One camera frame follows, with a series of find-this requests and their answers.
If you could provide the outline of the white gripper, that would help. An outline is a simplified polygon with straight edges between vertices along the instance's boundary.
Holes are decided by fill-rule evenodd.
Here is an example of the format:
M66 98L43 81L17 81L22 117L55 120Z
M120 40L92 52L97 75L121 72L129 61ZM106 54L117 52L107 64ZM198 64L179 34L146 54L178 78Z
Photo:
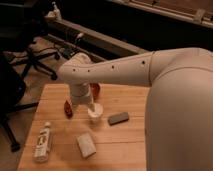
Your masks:
M78 105L89 106L92 103L92 95L93 98L97 100L100 93L100 85L97 83L91 83L90 85L88 83L71 84L69 88L70 88L71 103L75 106ZM73 116L73 111L68 101L65 101L64 103L64 112L68 118L71 118Z

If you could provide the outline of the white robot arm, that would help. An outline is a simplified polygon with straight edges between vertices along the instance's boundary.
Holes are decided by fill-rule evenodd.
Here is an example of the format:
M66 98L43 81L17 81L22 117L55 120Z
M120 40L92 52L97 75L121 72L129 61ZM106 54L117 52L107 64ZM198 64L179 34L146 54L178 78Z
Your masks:
M58 74L75 105L91 102L91 83L147 87L147 171L213 171L213 52L180 48L99 63L78 53Z

